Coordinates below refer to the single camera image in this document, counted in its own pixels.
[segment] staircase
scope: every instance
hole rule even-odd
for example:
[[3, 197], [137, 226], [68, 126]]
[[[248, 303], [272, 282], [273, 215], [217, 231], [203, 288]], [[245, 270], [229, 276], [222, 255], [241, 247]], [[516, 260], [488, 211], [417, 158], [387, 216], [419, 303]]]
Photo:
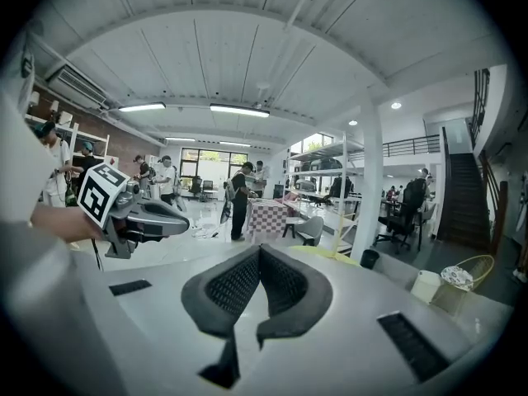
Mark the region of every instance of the staircase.
[[489, 221], [486, 194], [473, 154], [451, 154], [449, 222], [443, 239], [488, 251]]

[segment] checkered tablecloth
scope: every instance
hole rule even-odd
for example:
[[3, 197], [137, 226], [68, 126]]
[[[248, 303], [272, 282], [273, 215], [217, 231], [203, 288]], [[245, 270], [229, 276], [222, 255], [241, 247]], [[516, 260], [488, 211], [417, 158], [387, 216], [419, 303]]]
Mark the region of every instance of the checkered tablecloth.
[[286, 226], [288, 210], [274, 200], [250, 200], [247, 205], [247, 231], [251, 237], [265, 234], [267, 237], [280, 235]]

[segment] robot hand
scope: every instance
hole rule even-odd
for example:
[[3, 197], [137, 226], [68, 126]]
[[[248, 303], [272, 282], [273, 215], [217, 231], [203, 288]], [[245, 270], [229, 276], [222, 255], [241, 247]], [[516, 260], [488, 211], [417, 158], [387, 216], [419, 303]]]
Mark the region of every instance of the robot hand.
[[136, 181], [107, 164], [87, 171], [79, 206], [111, 245], [107, 257], [131, 257], [138, 244], [159, 242], [189, 229], [189, 220], [161, 201], [144, 197]]

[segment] fluorescent light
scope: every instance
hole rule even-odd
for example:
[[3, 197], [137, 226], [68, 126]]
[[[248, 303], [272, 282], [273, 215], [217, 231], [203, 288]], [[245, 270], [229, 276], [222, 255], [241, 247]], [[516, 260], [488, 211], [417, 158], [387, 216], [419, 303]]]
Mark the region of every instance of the fluorescent light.
[[211, 104], [209, 106], [211, 111], [220, 111], [222, 113], [233, 113], [235, 115], [248, 115], [248, 116], [257, 116], [257, 117], [268, 117], [270, 115], [269, 111], [257, 110], [257, 109], [248, 109], [246, 107], [238, 106], [226, 106], [224, 104]]
[[165, 139], [167, 141], [192, 141], [192, 142], [196, 141], [196, 139], [194, 139], [194, 138], [173, 138], [172, 136], [168, 136]]
[[239, 142], [226, 142], [226, 141], [220, 141], [223, 145], [237, 145], [239, 147], [251, 147], [250, 144], [240, 144]]
[[128, 112], [128, 111], [142, 111], [142, 110], [159, 110], [164, 109], [165, 104], [162, 102], [153, 102], [149, 104], [141, 104], [139, 106], [128, 106], [128, 107], [120, 107], [119, 111]]

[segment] brick wall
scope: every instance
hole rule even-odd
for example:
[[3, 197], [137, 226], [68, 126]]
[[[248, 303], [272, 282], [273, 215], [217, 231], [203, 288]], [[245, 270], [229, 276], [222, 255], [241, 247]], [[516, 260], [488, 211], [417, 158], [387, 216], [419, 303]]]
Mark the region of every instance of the brick wall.
[[[159, 147], [151, 144], [124, 132], [123, 130], [116, 128], [114, 125], [101, 120], [94, 115], [90, 115], [84, 111], [70, 106], [67, 102], [63, 102], [60, 98], [57, 98], [47, 91], [35, 86], [35, 90], [40, 94], [39, 105], [32, 107], [29, 113], [32, 116], [40, 117], [41, 119], [48, 120], [50, 118], [50, 107], [54, 100], [59, 100], [59, 112], [67, 111], [73, 115], [72, 123], [79, 123], [79, 130], [86, 132], [87, 134], [93, 134], [95, 136], [106, 137], [110, 135], [108, 142], [108, 155], [119, 157], [119, 169], [127, 175], [133, 176], [137, 173], [138, 167], [133, 163], [134, 157], [138, 154], [152, 154], [159, 155]], [[77, 141], [76, 148], [73, 151], [80, 151], [81, 141]], [[94, 153], [96, 155], [102, 154], [105, 151], [104, 143], [94, 142]]]

